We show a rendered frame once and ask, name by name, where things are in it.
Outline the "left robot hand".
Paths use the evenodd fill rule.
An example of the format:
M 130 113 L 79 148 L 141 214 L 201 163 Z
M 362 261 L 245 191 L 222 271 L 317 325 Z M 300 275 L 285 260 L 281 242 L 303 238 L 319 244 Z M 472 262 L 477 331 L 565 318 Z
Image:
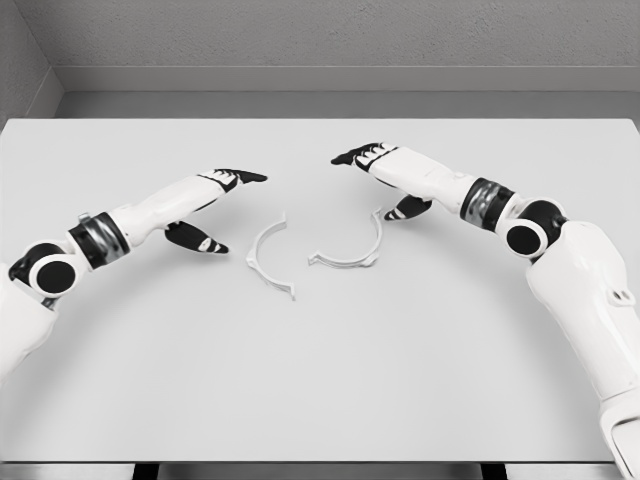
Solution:
M 267 179 L 266 175 L 250 171 L 214 169 L 189 176 L 160 190 L 142 202 L 140 208 L 148 214 L 149 232 L 164 229 L 167 240 L 185 249 L 226 254 L 229 252 L 226 245 L 186 223 L 184 218 L 213 204 L 240 185 L 261 183 Z

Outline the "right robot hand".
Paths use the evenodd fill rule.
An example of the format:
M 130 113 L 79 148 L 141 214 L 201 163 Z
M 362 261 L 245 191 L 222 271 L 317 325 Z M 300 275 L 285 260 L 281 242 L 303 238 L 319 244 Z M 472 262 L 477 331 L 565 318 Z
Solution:
M 405 193 L 405 197 L 384 214 L 386 221 L 408 220 L 425 213 L 437 197 L 443 178 L 452 173 L 425 155 L 388 143 L 354 148 L 332 159 L 331 164 L 354 166 Z

